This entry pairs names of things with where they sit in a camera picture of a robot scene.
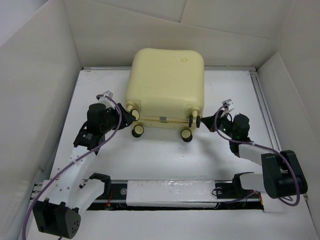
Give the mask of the yellow hard-shell suitcase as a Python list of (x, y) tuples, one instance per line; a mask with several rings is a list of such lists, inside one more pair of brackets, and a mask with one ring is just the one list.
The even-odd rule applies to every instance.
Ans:
[(125, 108), (135, 117), (133, 137), (145, 128), (173, 129), (189, 143), (204, 106), (205, 64), (198, 52), (144, 48), (135, 54), (125, 93)]

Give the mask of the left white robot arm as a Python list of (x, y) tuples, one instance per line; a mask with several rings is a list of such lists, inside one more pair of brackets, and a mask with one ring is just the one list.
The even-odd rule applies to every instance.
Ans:
[(61, 169), (41, 190), (52, 187), (44, 200), (36, 198), (31, 208), (41, 233), (72, 239), (81, 224), (81, 215), (98, 197), (111, 194), (111, 178), (93, 173), (81, 186), (84, 174), (95, 160), (100, 148), (112, 139), (117, 131), (129, 127), (136, 119), (120, 103), (107, 107), (94, 103), (88, 107), (87, 120), (74, 142), (69, 164)]

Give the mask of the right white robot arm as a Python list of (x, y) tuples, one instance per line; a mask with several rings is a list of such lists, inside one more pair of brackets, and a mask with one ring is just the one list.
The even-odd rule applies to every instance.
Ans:
[(250, 120), (239, 113), (228, 119), (229, 113), (219, 109), (214, 115), (198, 117), (196, 124), (229, 142), (230, 151), (241, 159), (249, 160), (262, 169), (262, 191), (272, 199), (288, 206), (296, 206), (301, 195), (307, 193), (308, 184), (294, 151), (277, 151), (253, 142), (249, 138)]

